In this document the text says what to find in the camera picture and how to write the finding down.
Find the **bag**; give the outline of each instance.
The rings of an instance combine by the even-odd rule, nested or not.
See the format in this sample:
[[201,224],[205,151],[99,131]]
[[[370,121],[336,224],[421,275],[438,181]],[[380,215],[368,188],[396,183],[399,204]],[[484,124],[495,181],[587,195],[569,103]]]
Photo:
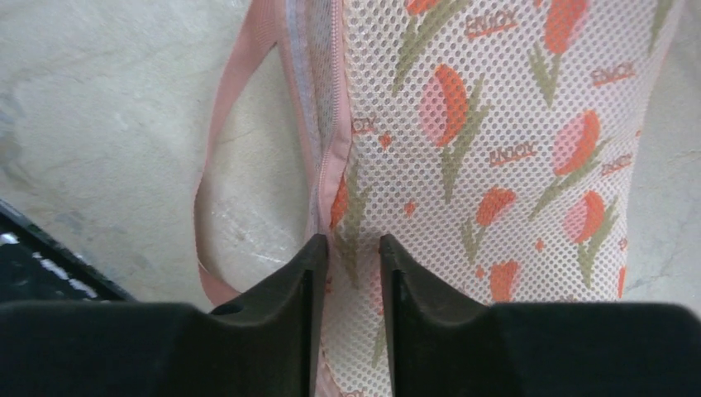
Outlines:
[[[485,304],[621,297],[632,165],[683,6],[253,0],[209,150],[277,44],[310,181],[308,237],[331,239],[319,395],[391,395],[385,233]],[[200,273],[214,304],[236,295]]]

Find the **pink strap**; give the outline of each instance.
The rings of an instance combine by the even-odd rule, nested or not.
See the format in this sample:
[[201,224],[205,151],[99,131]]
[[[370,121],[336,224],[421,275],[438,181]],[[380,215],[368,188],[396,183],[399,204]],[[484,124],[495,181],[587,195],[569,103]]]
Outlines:
[[[212,120],[209,124],[209,137],[207,138],[203,174],[209,164],[214,142],[224,127],[231,107],[241,95],[241,91],[243,91],[251,75],[258,69],[258,66],[260,66],[263,59],[273,48],[273,45],[278,41],[279,29],[277,29],[275,21],[274,0],[252,0],[217,89],[217,97],[214,100],[214,109],[212,110]],[[202,176],[200,175],[195,187],[195,208],[197,207],[198,191],[202,183]],[[213,304],[222,304],[239,294],[231,286],[207,272],[201,261],[198,262],[202,287]]]

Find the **zipper teeth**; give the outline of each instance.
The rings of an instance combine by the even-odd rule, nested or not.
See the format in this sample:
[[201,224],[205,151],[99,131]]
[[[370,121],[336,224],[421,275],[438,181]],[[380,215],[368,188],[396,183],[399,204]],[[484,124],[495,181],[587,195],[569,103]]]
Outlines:
[[339,118],[340,118],[340,112],[341,112],[341,105],[339,104],[340,98],[341,98],[341,71],[337,67],[339,63],[337,62],[341,56],[340,51],[339,51],[339,35],[340,35],[340,27],[338,26],[340,21],[339,21],[339,14],[341,13],[341,7],[342,7],[342,2],[337,1],[337,0],[329,0],[331,1],[331,64],[333,65],[333,109],[332,109],[332,116],[331,116],[331,136],[329,137],[330,139],[328,140],[328,147],[324,151],[324,156],[322,158],[322,165],[321,165],[321,170],[319,171],[319,185],[317,188],[317,194],[318,194],[318,206],[319,206],[319,218],[322,223],[321,229],[323,231],[326,231],[329,228],[329,225],[327,225],[327,222],[324,222],[324,212],[326,211],[326,208],[323,205],[323,194],[322,194],[322,186],[324,184],[324,180],[326,179],[327,176],[327,167],[328,167],[328,162],[329,162],[329,157],[331,157],[331,148],[333,147],[333,141],[336,138],[336,134],[338,133],[338,128],[339,128]]

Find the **white mesh fabric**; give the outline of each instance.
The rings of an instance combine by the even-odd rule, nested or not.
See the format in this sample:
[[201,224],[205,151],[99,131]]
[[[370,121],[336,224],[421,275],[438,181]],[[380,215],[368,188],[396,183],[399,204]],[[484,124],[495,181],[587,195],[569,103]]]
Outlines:
[[480,302],[619,297],[632,162],[681,3],[344,3],[354,136],[322,326],[341,392],[391,394],[385,233]]

